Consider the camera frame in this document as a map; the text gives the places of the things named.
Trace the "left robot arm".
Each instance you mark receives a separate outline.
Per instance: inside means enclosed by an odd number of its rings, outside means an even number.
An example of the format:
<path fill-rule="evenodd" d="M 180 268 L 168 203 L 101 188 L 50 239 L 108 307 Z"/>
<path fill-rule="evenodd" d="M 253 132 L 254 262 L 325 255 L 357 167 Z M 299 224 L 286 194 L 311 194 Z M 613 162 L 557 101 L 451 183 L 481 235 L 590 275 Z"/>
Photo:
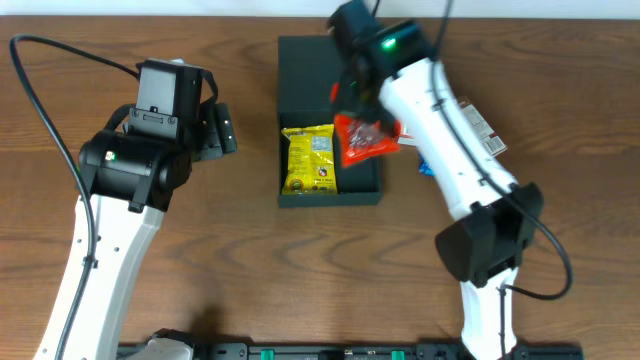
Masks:
<path fill-rule="evenodd" d="M 70 256 L 38 359 L 113 359 L 144 255 L 193 163 L 237 148 L 228 108 L 119 107 L 71 168 Z"/>

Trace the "red Reeses candy bag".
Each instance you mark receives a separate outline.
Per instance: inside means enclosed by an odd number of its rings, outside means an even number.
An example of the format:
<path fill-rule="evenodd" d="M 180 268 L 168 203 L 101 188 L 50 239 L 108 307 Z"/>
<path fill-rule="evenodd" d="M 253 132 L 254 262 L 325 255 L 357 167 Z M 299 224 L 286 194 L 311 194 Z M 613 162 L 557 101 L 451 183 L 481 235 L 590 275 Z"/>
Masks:
<path fill-rule="evenodd" d="M 381 120 L 368 123 L 335 109 L 333 124 L 339 140 L 343 168 L 400 150 L 398 139 L 402 126 L 395 119 L 391 120 L 391 127 L 384 130 Z"/>

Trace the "brown carton with barcode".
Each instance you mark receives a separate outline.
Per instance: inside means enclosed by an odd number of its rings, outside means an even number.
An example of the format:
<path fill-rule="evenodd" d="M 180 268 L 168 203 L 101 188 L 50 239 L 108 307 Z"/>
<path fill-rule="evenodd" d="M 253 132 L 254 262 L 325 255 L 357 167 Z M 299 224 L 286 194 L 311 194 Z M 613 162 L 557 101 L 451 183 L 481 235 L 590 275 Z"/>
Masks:
<path fill-rule="evenodd" d="M 486 148 L 490 155 L 495 157 L 507 150 L 505 143 L 468 98 L 460 97 L 458 99 L 458 104 L 466 120 L 479 137 L 481 144 Z"/>

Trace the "orange carton with barcode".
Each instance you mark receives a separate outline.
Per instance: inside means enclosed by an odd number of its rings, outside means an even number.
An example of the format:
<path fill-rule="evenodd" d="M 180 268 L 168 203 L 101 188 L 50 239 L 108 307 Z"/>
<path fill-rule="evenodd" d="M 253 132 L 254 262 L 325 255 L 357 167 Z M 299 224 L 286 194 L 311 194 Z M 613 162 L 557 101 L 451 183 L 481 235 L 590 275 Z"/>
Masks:
<path fill-rule="evenodd" d="M 415 138 L 409 133 L 401 133 L 398 137 L 398 143 L 400 145 L 416 146 Z"/>

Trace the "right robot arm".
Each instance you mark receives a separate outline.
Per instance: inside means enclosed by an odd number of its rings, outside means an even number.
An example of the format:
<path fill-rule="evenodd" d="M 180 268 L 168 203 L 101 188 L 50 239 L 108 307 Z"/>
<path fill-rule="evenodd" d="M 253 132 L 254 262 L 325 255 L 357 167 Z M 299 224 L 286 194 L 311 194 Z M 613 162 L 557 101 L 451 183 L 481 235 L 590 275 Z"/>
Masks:
<path fill-rule="evenodd" d="M 519 186 L 467 121 L 430 43 L 413 21 L 385 27 L 361 1 L 348 1 L 327 28 L 344 63 L 336 113 L 406 128 L 432 168 L 454 222 L 435 238 L 449 273 L 461 285 L 461 339 L 475 359 L 499 359 L 517 344 L 512 296 L 523 252 L 539 215 L 535 184 Z"/>

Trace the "yellow snack bag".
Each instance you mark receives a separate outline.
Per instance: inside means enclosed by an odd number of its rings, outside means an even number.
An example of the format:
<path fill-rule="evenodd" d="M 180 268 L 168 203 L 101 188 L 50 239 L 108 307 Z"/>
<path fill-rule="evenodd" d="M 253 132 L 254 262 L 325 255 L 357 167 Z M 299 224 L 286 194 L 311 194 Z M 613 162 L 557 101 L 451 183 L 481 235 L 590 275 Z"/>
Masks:
<path fill-rule="evenodd" d="M 285 128 L 289 141 L 283 195 L 336 195 L 338 193 L 332 124 Z"/>

